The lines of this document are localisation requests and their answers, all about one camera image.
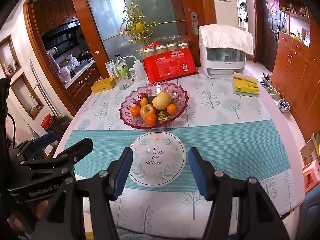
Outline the white printed round plate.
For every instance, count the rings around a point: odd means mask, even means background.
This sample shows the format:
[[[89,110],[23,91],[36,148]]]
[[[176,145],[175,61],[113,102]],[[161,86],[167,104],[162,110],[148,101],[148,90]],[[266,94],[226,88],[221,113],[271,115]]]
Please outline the white printed round plate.
[[[183,171],[187,153],[181,140],[169,132],[149,132],[130,145],[133,161],[130,178],[149,188],[172,183]]]

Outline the small yellow-orange mandarin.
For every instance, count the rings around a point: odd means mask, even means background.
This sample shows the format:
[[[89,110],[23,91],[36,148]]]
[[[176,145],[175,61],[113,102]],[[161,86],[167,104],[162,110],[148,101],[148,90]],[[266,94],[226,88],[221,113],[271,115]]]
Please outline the small yellow-orange mandarin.
[[[148,99],[147,98],[142,98],[140,100],[140,106],[143,107],[143,106],[146,106],[148,104]]]

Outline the dark avocado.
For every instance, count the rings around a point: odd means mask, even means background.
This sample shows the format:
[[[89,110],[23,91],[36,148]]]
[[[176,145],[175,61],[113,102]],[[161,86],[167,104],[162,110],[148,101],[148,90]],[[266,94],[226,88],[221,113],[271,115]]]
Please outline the dark avocado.
[[[152,101],[153,101],[153,99],[154,99],[155,97],[156,97],[156,96],[148,96],[148,97],[147,97],[148,104],[152,104]]]

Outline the small orange kumquat front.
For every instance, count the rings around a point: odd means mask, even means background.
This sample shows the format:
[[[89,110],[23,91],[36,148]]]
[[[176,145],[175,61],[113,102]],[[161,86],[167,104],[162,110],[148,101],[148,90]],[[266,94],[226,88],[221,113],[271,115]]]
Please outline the small orange kumquat front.
[[[135,106],[132,106],[131,109],[130,109],[130,113],[133,117],[138,117],[140,116],[140,107],[135,105]]]

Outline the pink glass fruit bowl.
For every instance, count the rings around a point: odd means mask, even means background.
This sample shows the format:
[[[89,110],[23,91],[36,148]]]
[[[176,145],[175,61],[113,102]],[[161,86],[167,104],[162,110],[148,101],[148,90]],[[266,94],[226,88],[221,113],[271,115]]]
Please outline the pink glass fruit bowl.
[[[188,106],[187,92],[175,83],[156,82],[131,91],[120,104],[120,119],[137,129],[167,125]]]

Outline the gold door ornament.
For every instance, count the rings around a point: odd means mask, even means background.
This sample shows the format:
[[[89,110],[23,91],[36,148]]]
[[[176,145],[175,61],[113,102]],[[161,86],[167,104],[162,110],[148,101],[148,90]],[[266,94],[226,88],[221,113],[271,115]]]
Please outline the gold door ornament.
[[[136,4],[133,0],[130,0],[131,4],[128,6],[125,4],[124,13],[126,14],[123,18],[122,24],[119,28],[119,33],[106,37],[101,40],[101,42],[110,40],[117,36],[127,35],[129,39],[125,39],[125,41],[129,43],[140,43],[144,46],[150,41],[150,37],[152,36],[154,29],[163,24],[171,24],[171,23],[182,23],[186,22],[186,20],[174,20],[174,21],[165,21],[165,22],[152,22],[144,14],[143,11],[140,10],[138,4]]]

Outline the red apple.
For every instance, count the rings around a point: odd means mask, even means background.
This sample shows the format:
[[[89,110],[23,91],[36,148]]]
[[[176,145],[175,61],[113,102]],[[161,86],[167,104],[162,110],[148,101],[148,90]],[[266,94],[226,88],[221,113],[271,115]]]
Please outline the red apple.
[[[145,119],[146,119],[146,116],[147,116],[148,114],[151,114],[151,113],[153,113],[153,114],[155,114],[155,115],[158,114],[158,110],[155,109],[155,107],[154,107],[152,104],[147,104],[147,105],[145,105],[145,106],[143,106],[143,107],[140,108],[140,116],[141,116],[141,118],[142,118],[143,120],[145,120]]]

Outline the white countertop appliance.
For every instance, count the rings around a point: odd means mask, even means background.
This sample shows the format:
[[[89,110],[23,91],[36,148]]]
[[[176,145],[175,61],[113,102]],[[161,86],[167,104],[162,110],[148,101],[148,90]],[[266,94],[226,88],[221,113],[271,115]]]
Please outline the white countertop appliance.
[[[249,54],[231,48],[206,48],[200,39],[199,48],[201,68],[208,78],[231,78],[234,72],[243,73]]]

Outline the yellow pear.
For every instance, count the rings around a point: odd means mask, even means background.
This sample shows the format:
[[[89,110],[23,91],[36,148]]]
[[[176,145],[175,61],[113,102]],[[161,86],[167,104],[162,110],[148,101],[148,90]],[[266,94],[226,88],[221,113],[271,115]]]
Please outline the yellow pear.
[[[171,97],[167,92],[160,92],[152,101],[155,109],[163,111],[171,103]]]

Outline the clear drinking glass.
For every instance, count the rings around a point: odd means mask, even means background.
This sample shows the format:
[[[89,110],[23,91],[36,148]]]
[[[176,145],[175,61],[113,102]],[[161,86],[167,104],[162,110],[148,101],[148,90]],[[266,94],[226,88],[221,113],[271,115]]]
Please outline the clear drinking glass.
[[[124,74],[123,76],[116,76],[114,79],[120,90],[126,90],[132,85],[131,80],[126,74]]]

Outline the white towel on appliance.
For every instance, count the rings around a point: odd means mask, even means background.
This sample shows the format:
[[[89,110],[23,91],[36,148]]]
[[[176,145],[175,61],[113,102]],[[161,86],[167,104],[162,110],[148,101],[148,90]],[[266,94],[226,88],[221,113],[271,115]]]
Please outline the white towel on appliance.
[[[206,48],[231,48],[253,55],[252,34],[230,25],[200,26],[199,39]]]

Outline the large orange mandarin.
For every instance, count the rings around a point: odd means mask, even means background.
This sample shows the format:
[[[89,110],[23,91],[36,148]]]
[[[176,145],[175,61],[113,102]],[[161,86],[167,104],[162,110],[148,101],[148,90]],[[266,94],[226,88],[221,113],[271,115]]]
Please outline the large orange mandarin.
[[[157,114],[149,113],[145,117],[145,123],[147,126],[155,126],[157,124]]]

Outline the red paper cup package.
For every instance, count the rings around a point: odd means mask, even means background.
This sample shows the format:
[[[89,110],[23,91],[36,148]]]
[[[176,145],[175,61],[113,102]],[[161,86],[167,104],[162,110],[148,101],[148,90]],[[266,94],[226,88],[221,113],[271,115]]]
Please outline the red paper cup package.
[[[188,48],[149,56],[143,59],[143,63],[150,83],[173,80],[198,73]]]

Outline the spotted ripe banana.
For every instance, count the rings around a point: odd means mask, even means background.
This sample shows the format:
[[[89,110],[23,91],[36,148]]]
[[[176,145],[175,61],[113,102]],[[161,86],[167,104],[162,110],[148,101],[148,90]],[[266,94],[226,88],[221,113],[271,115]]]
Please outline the spotted ripe banana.
[[[178,102],[177,98],[171,100],[171,103],[174,103],[176,105],[177,105],[177,102]],[[170,115],[165,110],[160,111],[157,115],[157,122],[162,124],[168,120],[169,116]]]

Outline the yellow cardboard box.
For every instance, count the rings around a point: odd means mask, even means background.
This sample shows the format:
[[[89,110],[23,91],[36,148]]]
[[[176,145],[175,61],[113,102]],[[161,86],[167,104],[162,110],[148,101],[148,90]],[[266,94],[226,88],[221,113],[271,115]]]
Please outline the yellow cardboard box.
[[[96,81],[91,87],[91,91],[93,93],[100,93],[103,91],[111,90],[115,86],[116,86],[116,81],[112,76],[112,77],[108,77],[108,78]]]

